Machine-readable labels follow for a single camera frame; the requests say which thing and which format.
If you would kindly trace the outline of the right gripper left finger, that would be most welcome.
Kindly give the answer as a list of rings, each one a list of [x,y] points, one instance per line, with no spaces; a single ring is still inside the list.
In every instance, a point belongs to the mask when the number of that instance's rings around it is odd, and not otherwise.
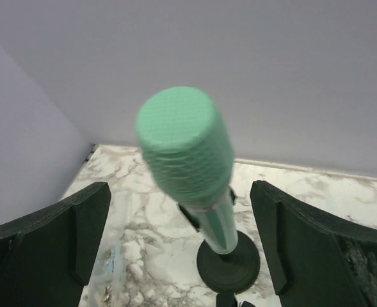
[[[94,182],[0,225],[0,306],[78,306],[110,202],[108,183]]]

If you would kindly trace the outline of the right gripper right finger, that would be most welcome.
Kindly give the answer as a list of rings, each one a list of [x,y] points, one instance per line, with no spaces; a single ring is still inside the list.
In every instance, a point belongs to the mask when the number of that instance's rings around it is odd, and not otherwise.
[[[282,306],[377,306],[377,230],[267,181],[253,182],[250,199]]]

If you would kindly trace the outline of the green microphone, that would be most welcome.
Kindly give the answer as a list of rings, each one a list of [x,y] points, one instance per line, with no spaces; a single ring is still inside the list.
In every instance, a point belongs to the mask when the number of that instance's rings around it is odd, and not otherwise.
[[[233,252],[234,150],[212,98],[189,86],[160,91],[139,110],[136,133],[157,186],[194,218],[214,252]]]

